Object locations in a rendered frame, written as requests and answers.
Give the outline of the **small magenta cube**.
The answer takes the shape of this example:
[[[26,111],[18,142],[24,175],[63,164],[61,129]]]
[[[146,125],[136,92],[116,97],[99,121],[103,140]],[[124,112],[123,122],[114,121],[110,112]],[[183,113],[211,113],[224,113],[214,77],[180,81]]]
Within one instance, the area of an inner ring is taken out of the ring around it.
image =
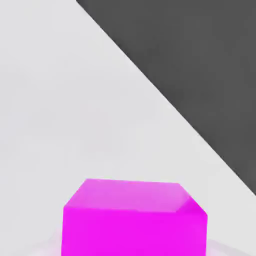
[[[178,183],[87,179],[63,208],[61,256],[206,256],[207,225]]]

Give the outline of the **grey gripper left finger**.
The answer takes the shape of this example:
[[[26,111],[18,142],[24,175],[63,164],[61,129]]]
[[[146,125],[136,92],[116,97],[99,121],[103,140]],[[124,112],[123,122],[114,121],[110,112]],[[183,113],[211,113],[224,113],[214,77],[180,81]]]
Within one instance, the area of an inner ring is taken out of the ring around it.
[[[61,256],[61,246],[62,231],[58,228],[49,239],[33,248],[31,256]]]

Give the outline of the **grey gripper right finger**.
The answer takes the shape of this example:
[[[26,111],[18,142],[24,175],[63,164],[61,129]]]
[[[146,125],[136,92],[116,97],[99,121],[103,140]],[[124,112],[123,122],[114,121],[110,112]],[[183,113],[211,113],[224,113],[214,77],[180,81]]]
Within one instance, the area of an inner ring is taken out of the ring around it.
[[[248,254],[239,249],[208,239],[206,256],[248,256]]]

